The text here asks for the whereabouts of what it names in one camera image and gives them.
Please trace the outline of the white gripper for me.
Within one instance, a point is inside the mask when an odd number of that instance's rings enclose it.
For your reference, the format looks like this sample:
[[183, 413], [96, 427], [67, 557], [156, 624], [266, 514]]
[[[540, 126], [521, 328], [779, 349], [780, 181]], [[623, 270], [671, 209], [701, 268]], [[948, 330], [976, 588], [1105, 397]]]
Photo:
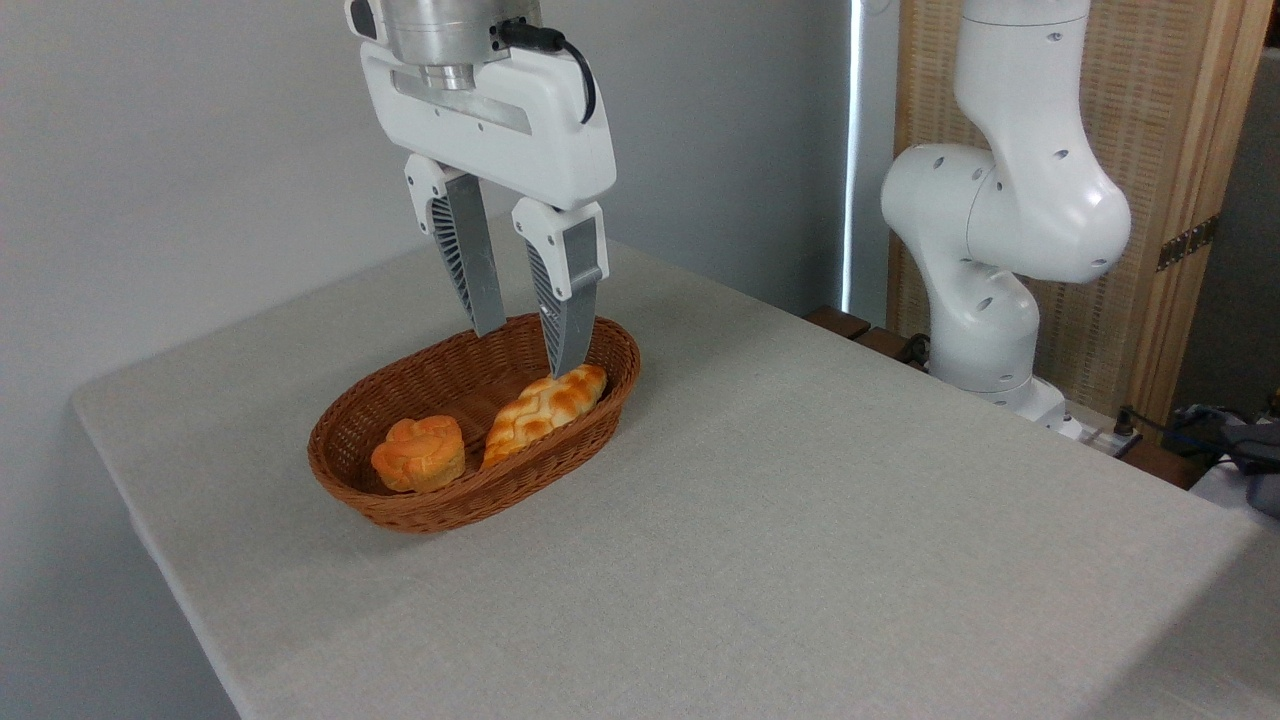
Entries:
[[616, 181], [585, 56], [543, 24], [536, 1], [348, 1], [346, 20], [361, 40], [383, 131], [415, 152], [404, 164], [413, 211], [475, 334], [507, 322], [481, 178], [530, 197], [512, 219], [527, 249], [550, 374], [584, 364], [596, 286], [609, 277], [593, 201]]

